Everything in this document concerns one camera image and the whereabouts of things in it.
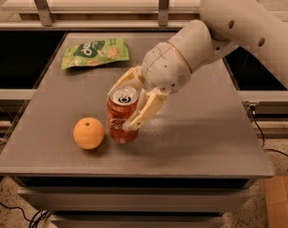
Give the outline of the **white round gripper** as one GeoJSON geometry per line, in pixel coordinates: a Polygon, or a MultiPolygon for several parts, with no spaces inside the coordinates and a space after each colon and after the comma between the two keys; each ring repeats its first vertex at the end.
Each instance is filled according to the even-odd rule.
{"type": "Polygon", "coordinates": [[[169,43],[161,42],[149,50],[142,67],[129,69],[107,93],[110,95],[122,86],[131,86],[140,92],[135,111],[123,123],[123,130],[138,130],[147,124],[163,107],[167,94],[178,92],[190,77],[187,62],[169,43]],[[151,91],[144,90],[144,80],[153,88],[151,91]]]}

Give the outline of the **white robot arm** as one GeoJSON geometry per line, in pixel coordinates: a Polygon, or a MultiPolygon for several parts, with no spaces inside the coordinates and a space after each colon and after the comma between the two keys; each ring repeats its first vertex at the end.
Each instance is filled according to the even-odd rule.
{"type": "Polygon", "coordinates": [[[236,47],[253,54],[288,89],[288,25],[258,0],[201,0],[198,20],[149,50],[142,63],[113,86],[139,91],[139,102],[123,130],[144,126],[169,94],[189,82],[192,73],[236,47]]]}

